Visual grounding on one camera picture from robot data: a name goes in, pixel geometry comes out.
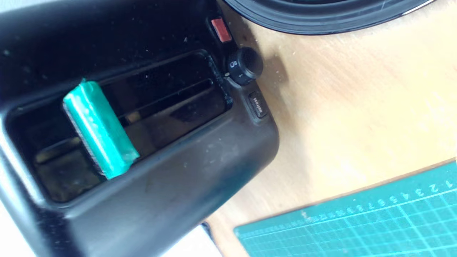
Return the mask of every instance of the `button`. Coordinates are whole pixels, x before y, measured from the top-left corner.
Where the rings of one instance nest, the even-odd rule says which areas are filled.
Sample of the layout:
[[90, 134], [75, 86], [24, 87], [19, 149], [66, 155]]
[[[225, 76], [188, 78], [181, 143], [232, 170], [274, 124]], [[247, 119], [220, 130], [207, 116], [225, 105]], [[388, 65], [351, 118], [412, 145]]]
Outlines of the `button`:
[[250, 47], [240, 48], [231, 54], [227, 64], [230, 77], [242, 86], [256, 80], [263, 71], [262, 57]]
[[214, 19], [211, 21], [216, 33], [218, 34], [219, 40], [222, 43], [232, 40], [232, 36], [229, 33], [229, 30], [225, 26], [224, 20], [222, 18]]
[[263, 118], [268, 113], [265, 99], [263, 99], [260, 92], [255, 91], [249, 94], [249, 102], [251, 103], [252, 109], [255, 111], [257, 117]]

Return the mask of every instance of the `grid lines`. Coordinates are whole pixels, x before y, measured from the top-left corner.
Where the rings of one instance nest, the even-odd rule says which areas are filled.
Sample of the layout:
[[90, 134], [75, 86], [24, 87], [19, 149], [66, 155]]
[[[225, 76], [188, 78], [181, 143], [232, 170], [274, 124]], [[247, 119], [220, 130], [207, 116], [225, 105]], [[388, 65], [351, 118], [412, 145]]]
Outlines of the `grid lines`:
[[457, 165], [234, 231], [251, 257], [454, 257]]

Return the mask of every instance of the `green object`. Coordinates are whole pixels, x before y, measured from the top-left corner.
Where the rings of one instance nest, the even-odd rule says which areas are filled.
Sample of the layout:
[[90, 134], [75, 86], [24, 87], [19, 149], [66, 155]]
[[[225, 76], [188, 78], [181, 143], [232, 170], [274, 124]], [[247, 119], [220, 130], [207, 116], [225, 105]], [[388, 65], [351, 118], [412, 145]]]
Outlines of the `green object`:
[[455, 257], [455, 161], [234, 229], [251, 257]]
[[103, 174], [124, 174], [139, 157], [100, 86], [83, 80], [64, 97], [64, 108]]

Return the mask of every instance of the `black round object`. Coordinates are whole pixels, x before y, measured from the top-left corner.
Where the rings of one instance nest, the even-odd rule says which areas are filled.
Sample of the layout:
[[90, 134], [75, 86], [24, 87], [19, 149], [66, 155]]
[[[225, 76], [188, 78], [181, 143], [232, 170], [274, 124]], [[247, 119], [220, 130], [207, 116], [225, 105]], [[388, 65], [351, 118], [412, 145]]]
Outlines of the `black round object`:
[[262, 57], [250, 47], [240, 48], [228, 58], [228, 71], [236, 83], [247, 85], [262, 74]]
[[225, 0], [242, 16], [281, 32], [322, 35], [370, 27], [434, 0]]

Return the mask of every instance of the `red button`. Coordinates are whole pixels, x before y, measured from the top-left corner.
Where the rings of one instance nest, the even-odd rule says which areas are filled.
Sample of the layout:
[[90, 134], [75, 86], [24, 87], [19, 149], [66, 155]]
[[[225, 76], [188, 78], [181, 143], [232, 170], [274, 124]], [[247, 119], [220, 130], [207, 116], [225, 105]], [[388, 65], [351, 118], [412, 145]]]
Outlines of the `red button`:
[[232, 40], [232, 36], [229, 33], [229, 30], [225, 26], [224, 20], [222, 18], [214, 19], [211, 21], [216, 33], [218, 34], [219, 40], [222, 43]]

